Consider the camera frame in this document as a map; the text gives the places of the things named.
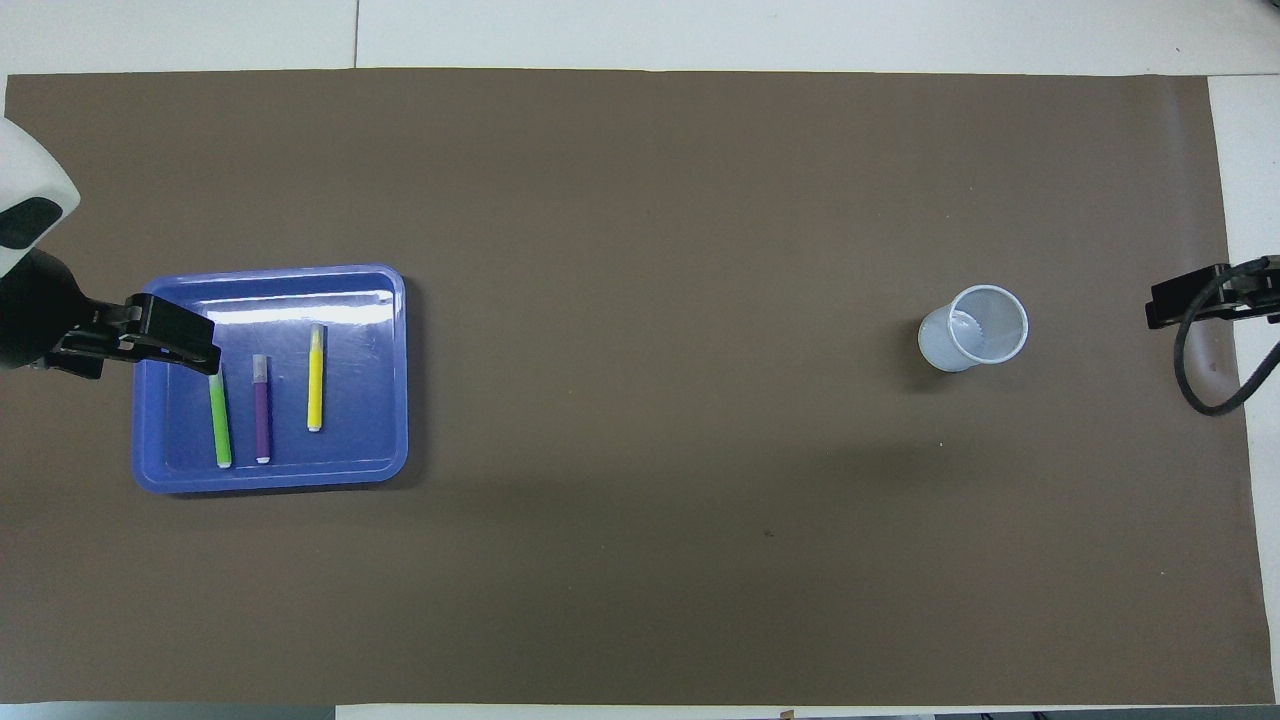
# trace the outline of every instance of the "marker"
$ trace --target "marker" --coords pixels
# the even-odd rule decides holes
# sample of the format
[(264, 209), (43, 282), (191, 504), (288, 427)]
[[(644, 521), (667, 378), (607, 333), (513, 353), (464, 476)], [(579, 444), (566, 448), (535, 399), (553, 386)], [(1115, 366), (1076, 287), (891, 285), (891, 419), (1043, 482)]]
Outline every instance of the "marker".
[(253, 356), (253, 428), (257, 464), (271, 461), (271, 405), (266, 355)]
[(218, 466), (228, 469), (232, 466), (232, 436), (227, 430), (227, 392), (223, 389), (223, 366), (218, 366), (218, 373), (209, 375), (209, 406), (214, 411), (214, 455), (218, 457)]
[(311, 374), (307, 378), (307, 429), (320, 432), (324, 423), (324, 325), (311, 325)]

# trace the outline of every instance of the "tray rim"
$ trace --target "tray rim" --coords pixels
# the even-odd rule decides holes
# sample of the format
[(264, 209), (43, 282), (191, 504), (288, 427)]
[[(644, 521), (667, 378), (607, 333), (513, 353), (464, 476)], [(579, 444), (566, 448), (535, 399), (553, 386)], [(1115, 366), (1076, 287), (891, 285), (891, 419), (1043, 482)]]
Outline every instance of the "tray rim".
[[(137, 438), (143, 437), (146, 430), (146, 413), (143, 407), (146, 404), (142, 402), (142, 393), (146, 389), (148, 378), (152, 373), (159, 373), (161, 370), (169, 370), (168, 365), (164, 363), (156, 363), (150, 360), (143, 360), (133, 368), (133, 406), (132, 406), (132, 423), (131, 423), (131, 437), (129, 437), (129, 455), (131, 465), (133, 470), (133, 479), (143, 489), (156, 493), (156, 495), (183, 495), (183, 493), (219, 493), (219, 492), (241, 492), (241, 491), (257, 491), (257, 489), (280, 489), (280, 488), (301, 488), (301, 487), (316, 487), (316, 486), (338, 486), (338, 484), (371, 484), (381, 483), (393, 478), (399, 473), (404, 464), (408, 461), (408, 341), (406, 338), (407, 322), (404, 318), (404, 278), (390, 265), (383, 263), (362, 263), (352, 265), (311, 265), (303, 268), (269, 268), (269, 269), (256, 269), (256, 270), (242, 270), (242, 272), (219, 272), (219, 273), (187, 273), (187, 274), (174, 274), (174, 275), (160, 275), (152, 278), (142, 288), (142, 292), (148, 292), (152, 295), (159, 295), (164, 297), (164, 291), (174, 286), (183, 284), (210, 284), (210, 283), (224, 283), (224, 282), (244, 282), (244, 281), (271, 281), (271, 279), (291, 279), (291, 278), (308, 278), (308, 277), (335, 277), (335, 275), (352, 275), (352, 274), (379, 274), (387, 278), (392, 284), (392, 323), (396, 333), (394, 348), (396, 354), (393, 357), (393, 370), (398, 378), (398, 384), (404, 388), (404, 392), (396, 393), (396, 416), (397, 416), (397, 432), (396, 432), (396, 448), (387, 465), (367, 470), (342, 470), (332, 473), (317, 473), (315, 475), (292, 475), (285, 477), (289, 482), (283, 483), (251, 483), (251, 484), (238, 484), (237, 487), (212, 487), (202, 488), (198, 487), (202, 483), (191, 482), (165, 482), (157, 480), (147, 474), (145, 460), (146, 454), (143, 452), (143, 445), (138, 442)], [(342, 478), (344, 475), (353, 475), (349, 479), (334, 479)]]

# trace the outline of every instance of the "black cable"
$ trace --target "black cable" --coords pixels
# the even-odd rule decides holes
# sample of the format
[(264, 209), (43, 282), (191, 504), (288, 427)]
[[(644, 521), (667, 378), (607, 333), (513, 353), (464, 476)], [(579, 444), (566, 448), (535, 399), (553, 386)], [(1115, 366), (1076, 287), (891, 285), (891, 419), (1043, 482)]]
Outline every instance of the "black cable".
[(1240, 389), (1235, 391), (1235, 393), (1226, 398), (1226, 401), (1221, 405), (1204, 405), (1204, 402), (1197, 397), (1196, 391), (1192, 389), (1190, 383), (1187, 380), (1187, 361), (1184, 357), (1187, 351), (1187, 333), (1190, 331), (1192, 323), (1196, 320), (1196, 315), (1198, 315), (1201, 309), (1204, 307), (1208, 299), (1217, 292), (1217, 288), (1235, 278), (1262, 270), (1267, 268), (1267, 258), (1258, 258), (1257, 260), (1249, 260), (1248, 263), (1242, 263), (1219, 273), (1217, 277), (1210, 281), (1208, 284), (1199, 291), (1196, 299), (1192, 300), (1192, 304), (1187, 307), (1187, 314), (1183, 315), (1183, 322), (1178, 325), (1178, 337), (1174, 338), (1174, 377), (1178, 378), (1178, 389), (1183, 391), (1183, 397), (1185, 397), (1187, 402), (1189, 402), (1190, 406), (1194, 407), (1201, 415), (1226, 415), (1231, 410), (1235, 410), (1245, 400), (1248, 400), (1254, 391), (1258, 389), (1262, 380), (1267, 379), (1267, 375), (1271, 374), (1271, 370), (1275, 370), (1276, 365), (1280, 365), (1280, 342), (1277, 342), (1276, 346), (1271, 348), (1271, 352), (1267, 352), (1267, 356), (1258, 365), (1258, 369), (1253, 370), (1249, 379), (1240, 386)]

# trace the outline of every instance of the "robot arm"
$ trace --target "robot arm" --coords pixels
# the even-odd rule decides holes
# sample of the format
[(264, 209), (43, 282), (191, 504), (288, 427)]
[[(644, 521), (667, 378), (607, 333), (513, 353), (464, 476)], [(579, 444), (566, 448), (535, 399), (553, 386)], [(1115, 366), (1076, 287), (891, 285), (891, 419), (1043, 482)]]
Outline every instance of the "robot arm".
[(35, 246), (79, 192), (35, 138), (0, 118), (0, 369), (36, 365), (84, 378), (104, 360), (160, 360), (211, 375), (214, 323), (145, 292), (124, 305), (86, 297), (70, 270)]

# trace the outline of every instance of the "white table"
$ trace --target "white table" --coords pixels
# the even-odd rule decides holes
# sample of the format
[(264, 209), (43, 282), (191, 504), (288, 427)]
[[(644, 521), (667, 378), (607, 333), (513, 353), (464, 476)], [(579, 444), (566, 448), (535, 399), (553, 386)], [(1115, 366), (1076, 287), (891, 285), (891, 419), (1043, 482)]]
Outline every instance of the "white table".
[[(1230, 260), (1280, 254), (1280, 9), (1263, 0), (0, 3), (0, 91), (18, 73), (352, 67), (1210, 76)], [(1235, 333), (1242, 375), (1280, 337), (1261, 319), (1236, 323)], [(1280, 684), (1280, 379), (1263, 386), (1245, 413)], [(672, 720), (781, 710), (357, 706), (339, 708), (339, 717)], [(977, 710), (997, 708), (813, 707), (797, 715)]]

